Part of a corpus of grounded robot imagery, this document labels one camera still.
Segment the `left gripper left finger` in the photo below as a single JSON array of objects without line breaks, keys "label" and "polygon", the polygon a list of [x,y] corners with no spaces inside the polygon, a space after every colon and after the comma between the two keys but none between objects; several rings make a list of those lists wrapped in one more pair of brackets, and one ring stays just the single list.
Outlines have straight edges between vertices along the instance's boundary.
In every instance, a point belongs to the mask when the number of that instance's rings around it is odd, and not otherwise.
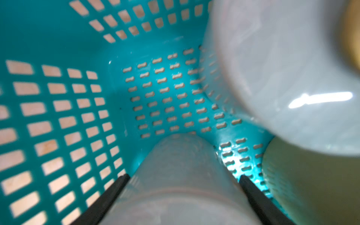
[{"label": "left gripper left finger", "polygon": [[83,214],[71,225],[98,225],[110,210],[130,180],[126,173],[119,177]]}]

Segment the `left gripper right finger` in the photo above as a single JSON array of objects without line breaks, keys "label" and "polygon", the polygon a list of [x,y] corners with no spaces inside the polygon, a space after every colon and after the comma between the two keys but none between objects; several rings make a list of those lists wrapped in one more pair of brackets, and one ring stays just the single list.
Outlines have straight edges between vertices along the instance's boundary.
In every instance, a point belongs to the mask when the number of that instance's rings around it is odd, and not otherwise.
[{"label": "left gripper right finger", "polygon": [[295,225],[266,195],[250,180],[242,175],[239,185],[263,225]]}]

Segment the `blue grey tea canister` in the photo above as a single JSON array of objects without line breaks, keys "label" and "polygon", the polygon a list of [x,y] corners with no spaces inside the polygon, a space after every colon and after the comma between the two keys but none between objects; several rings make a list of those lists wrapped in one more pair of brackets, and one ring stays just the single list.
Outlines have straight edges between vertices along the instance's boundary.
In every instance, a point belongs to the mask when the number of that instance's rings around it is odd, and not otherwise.
[{"label": "blue grey tea canister", "polygon": [[192,134],[162,139],[141,163],[103,225],[259,225],[212,144]]}]

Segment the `teal plastic basket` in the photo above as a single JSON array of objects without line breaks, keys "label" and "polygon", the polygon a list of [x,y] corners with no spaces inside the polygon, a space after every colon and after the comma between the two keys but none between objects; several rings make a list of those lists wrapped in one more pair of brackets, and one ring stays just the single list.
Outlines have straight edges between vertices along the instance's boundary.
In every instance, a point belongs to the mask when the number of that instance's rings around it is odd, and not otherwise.
[{"label": "teal plastic basket", "polygon": [[198,135],[272,198],[273,135],[199,76],[213,1],[1,1],[1,224],[68,225],[162,138]]}]

